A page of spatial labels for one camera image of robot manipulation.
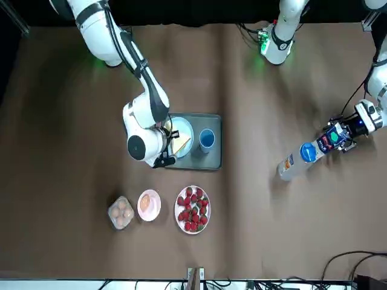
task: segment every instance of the plate of strawberries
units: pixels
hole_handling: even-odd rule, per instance
[[[175,203],[176,222],[187,234],[198,234],[210,220],[211,206],[206,192],[196,185],[184,188]]]

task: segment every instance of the clear plastic egg container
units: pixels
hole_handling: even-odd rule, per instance
[[[108,209],[108,215],[114,227],[122,230],[131,222],[134,210],[128,199],[120,196]]]

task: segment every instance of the tray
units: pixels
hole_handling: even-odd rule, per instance
[[[171,113],[171,117],[185,118],[193,128],[193,143],[188,154],[165,168],[188,170],[218,170],[222,166],[222,118],[215,114]],[[215,134],[214,148],[204,154],[199,146],[199,134],[205,129]]]

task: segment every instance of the blue bottle cap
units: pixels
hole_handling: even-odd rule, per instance
[[[312,143],[304,143],[300,148],[300,155],[305,162],[315,162],[317,151]]]

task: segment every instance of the plate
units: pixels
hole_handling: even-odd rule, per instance
[[[151,212],[146,212],[145,213],[140,208],[140,202],[141,202],[142,198],[144,197],[144,195],[149,195],[154,200],[153,209],[152,209]],[[158,195],[158,193],[156,191],[154,191],[153,189],[145,190],[140,195],[140,197],[138,198],[138,201],[137,201],[137,212],[138,212],[138,215],[144,221],[146,221],[146,222],[153,221],[155,218],[157,218],[158,214],[160,213],[160,209],[161,209],[160,195]]]
[[[183,206],[177,204],[177,199],[179,198],[179,196],[183,197],[183,199],[186,198],[186,189],[188,187],[192,188],[192,194],[193,195],[196,194],[196,190],[197,189],[201,189],[203,191],[203,197],[204,198],[208,198],[208,206],[207,206],[207,214],[206,214],[206,216],[207,216],[207,223],[204,225],[204,227],[203,227],[203,229],[201,231],[186,231],[184,229],[185,222],[178,220],[178,215],[183,211]],[[201,187],[196,186],[196,185],[190,185],[190,186],[187,186],[187,187],[183,188],[182,191],[178,194],[178,196],[176,198],[176,201],[175,201],[175,220],[176,220],[178,226],[180,227],[180,229],[183,232],[187,233],[187,234],[198,234],[198,233],[201,233],[202,231],[204,231],[204,229],[206,228],[206,226],[210,222],[210,217],[211,217],[211,202],[210,202],[210,199],[209,199],[207,193]]]
[[[192,143],[194,142],[194,130],[192,129],[192,125],[184,118],[172,117],[172,130],[173,131],[178,130],[179,132],[182,132],[191,137],[191,139],[187,142],[187,144],[176,153],[177,158],[184,157],[191,150]],[[171,145],[168,146],[168,153],[170,155],[172,154]]]

